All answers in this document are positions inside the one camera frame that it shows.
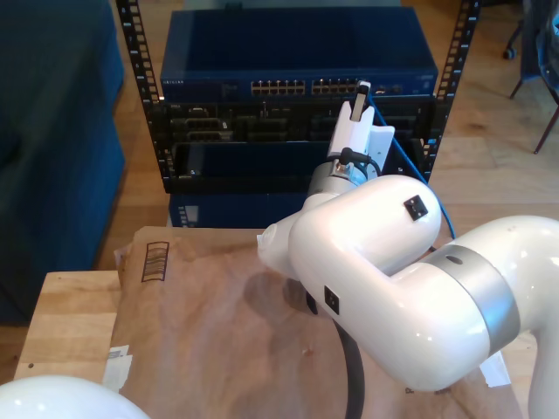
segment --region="sticker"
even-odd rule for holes
[[[168,256],[169,242],[148,243],[141,281],[164,281]]]
[[[103,386],[118,393],[128,378],[132,355],[127,355],[128,345],[111,347],[103,374]]]
[[[108,353],[108,359],[112,360],[113,358],[128,355],[128,348],[129,345],[126,345],[124,347],[111,347],[111,350]]]
[[[500,351],[494,353],[480,365],[481,373],[486,377],[488,387],[499,387],[510,384],[507,365]]]

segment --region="wooden floor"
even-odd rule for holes
[[[459,1],[404,0],[416,7],[439,72],[445,61]],[[172,10],[183,0],[141,0],[149,50],[158,77]],[[476,29],[457,99],[438,153],[431,185],[446,204],[459,234],[500,216],[534,214],[559,218],[559,128],[539,155],[533,155],[556,106],[541,81],[524,86],[510,100],[519,77],[519,59],[502,51],[520,11],[484,9]],[[98,269],[114,268],[114,251],[144,225],[165,225],[169,197],[155,163],[148,129],[117,19],[127,77],[114,118],[128,170],[100,249]],[[0,328],[0,383],[15,371],[25,335]]]

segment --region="blue network switch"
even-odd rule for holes
[[[174,11],[162,67],[168,103],[432,95],[437,67],[406,7]]]

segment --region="blue couch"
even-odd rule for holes
[[[92,268],[124,167],[107,0],[0,6],[0,322],[31,319],[49,271]]]

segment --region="wooden table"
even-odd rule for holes
[[[117,271],[49,273],[15,378],[63,374],[101,383],[120,296]],[[523,334],[502,351],[527,419],[535,349]]]

